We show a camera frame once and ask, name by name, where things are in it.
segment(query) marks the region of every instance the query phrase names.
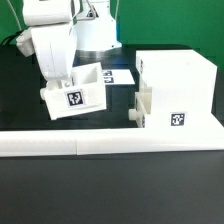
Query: white block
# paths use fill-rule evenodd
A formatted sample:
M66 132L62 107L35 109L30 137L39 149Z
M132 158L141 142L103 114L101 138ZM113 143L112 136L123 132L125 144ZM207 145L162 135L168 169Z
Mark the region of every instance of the white block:
M72 69L71 78L49 81L41 90L52 120L106 109L106 92L100 63Z

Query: white card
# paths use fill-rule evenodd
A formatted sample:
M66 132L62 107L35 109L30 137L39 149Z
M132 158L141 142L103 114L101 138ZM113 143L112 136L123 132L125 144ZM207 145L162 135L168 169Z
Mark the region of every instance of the white card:
M103 70L105 85L134 85L134 79L128 69Z

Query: white object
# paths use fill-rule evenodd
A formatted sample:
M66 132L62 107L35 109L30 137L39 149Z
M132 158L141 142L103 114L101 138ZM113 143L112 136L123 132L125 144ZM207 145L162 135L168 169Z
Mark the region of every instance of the white object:
M69 23L80 10L79 0L23 0L27 26Z
M110 14L110 0L91 0L95 9L96 19L91 18L93 14L88 3L83 0L83 11L77 15L77 50L84 52L104 52L121 47L117 41L116 21Z
M103 70L106 85L134 85L134 79L128 69Z
M16 39L16 45L25 57L28 57L35 53L31 28L24 30Z
M193 129L6 131L0 133L0 156L223 150L223 127L212 115L203 119Z
M100 63L78 66L71 77L49 81L41 89L52 120L106 109L106 92Z
M44 78L46 80L68 78L71 74L77 44L73 22L32 27L31 33Z
M137 51L138 127L185 128L211 114L217 67L193 50Z

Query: black table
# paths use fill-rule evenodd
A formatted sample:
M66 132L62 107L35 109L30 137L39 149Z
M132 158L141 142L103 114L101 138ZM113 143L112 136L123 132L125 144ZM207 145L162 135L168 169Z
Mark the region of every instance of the black table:
M138 83L135 49L103 68L128 68ZM135 127L136 86L107 87L104 112L50 121L35 57L3 47L0 59L1 131ZM1 158L0 223L222 224L223 164L224 151Z

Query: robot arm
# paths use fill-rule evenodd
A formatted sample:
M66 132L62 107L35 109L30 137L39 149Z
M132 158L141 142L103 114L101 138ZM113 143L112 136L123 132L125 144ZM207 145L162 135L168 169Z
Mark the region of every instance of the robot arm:
M40 93L52 120L106 109L101 64L73 68L73 19L79 11L80 0L24 0L23 17L30 28L17 39L17 46L26 56L36 53L47 80Z
M23 17L30 29L17 39L17 46L26 56L35 50L47 81L70 76L77 45L73 18L79 11L79 0L24 0Z

